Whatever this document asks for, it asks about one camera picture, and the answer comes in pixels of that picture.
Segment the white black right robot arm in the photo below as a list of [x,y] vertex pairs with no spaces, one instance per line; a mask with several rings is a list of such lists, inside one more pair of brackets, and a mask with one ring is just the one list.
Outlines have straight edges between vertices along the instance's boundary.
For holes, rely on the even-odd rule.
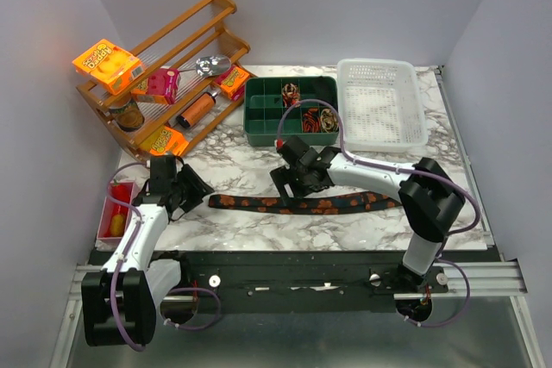
[[293,135],[277,148],[285,165],[270,171],[271,179],[289,205],[332,186],[351,186],[388,196],[401,204],[413,235],[398,265],[398,285],[419,290],[466,202],[433,159],[414,165],[354,159],[337,147],[318,152]]

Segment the dark orange-patterned necktie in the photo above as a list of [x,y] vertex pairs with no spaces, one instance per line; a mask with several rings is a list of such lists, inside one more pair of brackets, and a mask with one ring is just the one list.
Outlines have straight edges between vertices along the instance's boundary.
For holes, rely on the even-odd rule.
[[371,191],[296,199],[285,202],[272,196],[210,196],[211,209],[231,209],[275,215],[349,215],[400,208],[401,203],[388,196]]

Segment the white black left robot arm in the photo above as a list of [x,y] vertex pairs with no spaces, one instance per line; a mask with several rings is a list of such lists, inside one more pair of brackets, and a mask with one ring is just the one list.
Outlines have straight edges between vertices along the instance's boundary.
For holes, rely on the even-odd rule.
[[126,345],[141,352],[154,337],[157,314],[166,296],[206,294],[196,286],[181,259],[154,259],[161,234],[181,210],[188,213],[213,189],[179,156],[153,156],[149,178],[130,202],[129,229],[98,271],[81,282],[85,340],[88,346]]

